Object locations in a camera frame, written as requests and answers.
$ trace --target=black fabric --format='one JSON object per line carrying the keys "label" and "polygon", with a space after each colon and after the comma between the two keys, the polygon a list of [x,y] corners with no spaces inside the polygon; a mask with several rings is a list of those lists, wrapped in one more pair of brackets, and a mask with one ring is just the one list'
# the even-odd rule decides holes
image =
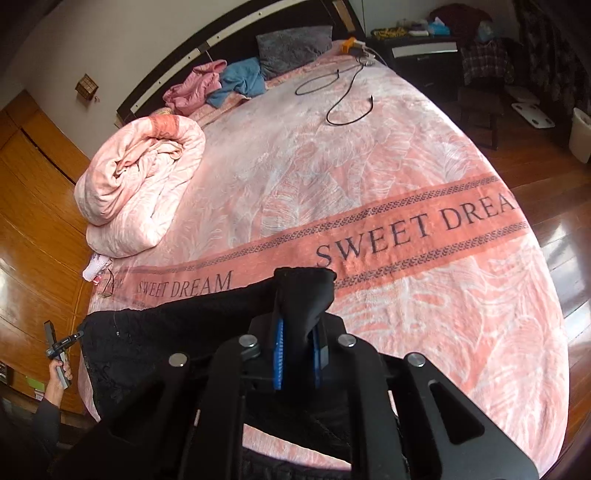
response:
{"label": "black fabric", "polygon": [[54,458],[60,438],[60,409],[44,398],[33,415],[33,433],[45,456]]}
{"label": "black fabric", "polygon": [[0,472],[15,480],[48,479],[47,468],[56,453],[60,410],[43,400],[33,415],[33,429],[17,426],[0,402]]}
{"label": "black fabric", "polygon": [[580,0],[514,0],[530,81],[559,102],[559,113],[591,113],[591,4]]}
{"label": "black fabric", "polygon": [[350,470],[325,470],[296,465],[252,450],[242,451],[242,480],[348,480]]}
{"label": "black fabric", "polygon": [[[142,311],[88,315],[80,326],[81,344],[98,413],[112,414],[172,353],[192,358],[213,355],[224,341],[246,333],[254,317],[268,313],[284,318],[285,377],[296,378],[307,336],[334,299],[335,278],[324,268],[280,268],[273,278],[236,290]],[[298,395],[288,388],[272,398],[249,394],[245,423],[297,445],[350,459],[344,393]]]}

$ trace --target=wooden wardrobe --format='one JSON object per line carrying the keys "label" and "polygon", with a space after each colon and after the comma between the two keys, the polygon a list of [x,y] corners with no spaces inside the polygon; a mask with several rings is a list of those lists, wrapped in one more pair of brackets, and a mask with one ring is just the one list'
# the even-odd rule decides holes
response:
{"label": "wooden wardrobe", "polygon": [[[80,273],[90,258],[86,221],[74,185],[88,159],[22,92],[0,112],[0,361],[13,369],[11,387],[34,397],[27,377],[47,383],[43,322],[58,339],[86,315],[92,284]],[[80,346],[62,410],[81,413]]]}

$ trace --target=person's hand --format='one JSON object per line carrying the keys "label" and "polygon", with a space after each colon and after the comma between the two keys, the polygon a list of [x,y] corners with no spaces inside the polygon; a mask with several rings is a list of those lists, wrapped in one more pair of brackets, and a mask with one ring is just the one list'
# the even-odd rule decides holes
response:
{"label": "person's hand", "polygon": [[49,382],[45,388],[45,398],[53,403],[57,408],[60,407],[61,398],[64,395],[64,387],[61,386],[60,377],[57,374],[57,368],[64,367],[64,376],[68,380],[72,380],[72,369],[70,368],[70,362],[66,361],[62,363],[61,360],[54,358],[49,363]]}

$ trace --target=black nightstand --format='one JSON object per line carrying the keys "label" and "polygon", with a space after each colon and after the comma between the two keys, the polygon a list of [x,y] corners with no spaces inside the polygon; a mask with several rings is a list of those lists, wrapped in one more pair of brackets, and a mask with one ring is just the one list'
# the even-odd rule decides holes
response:
{"label": "black nightstand", "polygon": [[384,58],[393,71],[433,102],[457,100],[457,90],[463,85],[463,70],[462,55],[455,38],[368,38],[366,43]]}

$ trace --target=screw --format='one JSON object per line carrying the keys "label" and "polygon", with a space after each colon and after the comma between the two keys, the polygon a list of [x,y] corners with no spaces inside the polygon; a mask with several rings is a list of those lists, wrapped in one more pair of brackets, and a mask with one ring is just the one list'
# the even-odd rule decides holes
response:
{"label": "screw", "polygon": [[350,348],[357,343],[357,339],[348,333],[343,333],[339,335],[337,339],[339,344],[345,348]]}
{"label": "screw", "polygon": [[172,367],[182,367],[184,364],[187,363],[189,359],[187,355],[181,352],[173,353],[171,356],[168,357],[168,363]]}
{"label": "screw", "polygon": [[422,354],[413,352],[409,354],[407,361],[414,367],[422,367],[427,362],[427,359]]}
{"label": "screw", "polygon": [[252,348],[256,346],[258,340],[254,335],[242,335],[238,339],[238,343],[240,343],[240,345],[242,345],[244,348]]}

